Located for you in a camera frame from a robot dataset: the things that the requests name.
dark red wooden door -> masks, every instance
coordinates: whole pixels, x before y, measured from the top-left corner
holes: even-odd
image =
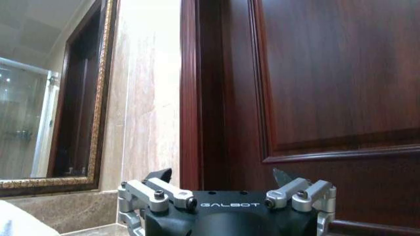
[[[420,228],[420,1],[199,2],[202,187],[276,167],[336,185],[342,225]]]

beige marble tile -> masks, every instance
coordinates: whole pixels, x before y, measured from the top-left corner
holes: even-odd
[[[34,215],[59,233],[116,222],[116,191],[63,194],[7,201]]]
[[[151,171],[172,168],[179,185],[179,109],[158,108],[127,119],[123,180],[144,179]]]
[[[63,236],[128,236],[127,227],[119,224],[63,234]]]
[[[124,126],[107,121],[99,188],[116,190],[122,183]]]

wall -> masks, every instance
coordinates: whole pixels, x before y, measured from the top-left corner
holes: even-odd
[[[120,1],[102,189],[168,167],[179,185],[179,38],[180,1]]]

